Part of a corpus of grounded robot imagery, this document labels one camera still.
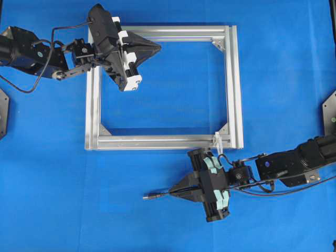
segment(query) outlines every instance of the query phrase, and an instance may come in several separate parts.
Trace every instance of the blue tablecloth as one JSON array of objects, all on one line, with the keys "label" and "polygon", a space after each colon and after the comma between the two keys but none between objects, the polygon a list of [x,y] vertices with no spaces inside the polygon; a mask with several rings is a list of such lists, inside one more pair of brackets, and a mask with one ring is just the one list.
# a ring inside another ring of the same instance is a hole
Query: blue tablecloth
[{"label": "blue tablecloth", "polygon": [[[52,27],[84,22],[95,3],[5,0],[1,30],[18,26],[49,39]],[[336,89],[328,0],[101,4],[128,25],[238,26],[245,148],[227,151],[231,160],[292,149],[323,134],[321,103]],[[57,31],[56,38],[69,43],[87,33]],[[207,43],[162,46],[139,68],[138,91],[120,93],[104,76],[102,122],[115,134],[218,130],[226,121],[220,52]],[[24,88],[35,80],[9,68],[1,74]],[[142,200],[192,170],[187,151],[84,150],[85,75],[43,79],[30,95],[0,87],[11,98],[8,134],[0,141],[2,252],[333,249],[335,181],[280,198],[232,192],[231,215],[207,223],[201,204]],[[329,166],[321,176],[335,172]]]}]

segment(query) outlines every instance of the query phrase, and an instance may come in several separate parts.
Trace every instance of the silver metal frame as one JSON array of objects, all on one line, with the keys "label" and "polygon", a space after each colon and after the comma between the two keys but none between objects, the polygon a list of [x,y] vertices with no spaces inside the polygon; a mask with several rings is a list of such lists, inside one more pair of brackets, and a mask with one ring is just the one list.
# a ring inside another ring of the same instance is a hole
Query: silver metal frame
[{"label": "silver metal frame", "polygon": [[[243,117],[236,26],[123,26],[152,41],[207,41],[224,53],[227,123],[219,129],[224,148],[241,149]],[[89,31],[89,42],[92,36]],[[86,150],[165,150],[215,148],[214,135],[114,136],[100,122],[101,67],[87,74]]]}]

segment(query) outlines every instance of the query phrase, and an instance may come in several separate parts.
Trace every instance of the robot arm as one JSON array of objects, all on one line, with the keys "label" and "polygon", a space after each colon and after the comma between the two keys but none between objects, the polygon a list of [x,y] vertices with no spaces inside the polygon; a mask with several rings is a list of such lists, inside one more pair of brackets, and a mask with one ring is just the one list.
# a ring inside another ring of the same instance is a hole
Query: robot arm
[{"label": "robot arm", "polygon": [[[93,44],[85,43],[84,39],[75,39],[68,45],[53,41],[56,29],[77,28],[86,24],[89,25]],[[160,51],[161,46],[122,30],[120,19],[112,17],[100,4],[90,10],[87,23],[82,25],[54,28],[52,41],[38,39],[28,30],[9,26],[0,35],[0,66],[10,66],[27,74],[57,80],[102,66],[120,91],[137,89],[142,81],[137,67]],[[65,59],[67,53],[72,55],[74,69],[68,68]]]},{"label": "robot arm", "polygon": [[[229,215],[228,203],[230,190],[253,194],[245,189],[259,186],[266,194],[258,196],[279,196],[293,193],[270,194],[275,188],[274,181],[281,180],[285,186],[293,187],[314,183],[296,191],[326,182],[319,181],[318,169],[336,161],[336,135],[317,137],[300,144],[294,150],[261,154],[249,159],[228,163],[232,166],[225,171],[219,158],[215,158],[210,149],[198,149],[188,152],[194,172],[185,176],[167,193],[153,193],[144,199],[152,199],[170,194],[185,200],[202,202],[207,222],[217,221]],[[254,179],[251,167],[245,162],[255,160],[260,181]],[[269,184],[270,190],[262,187]]]}]

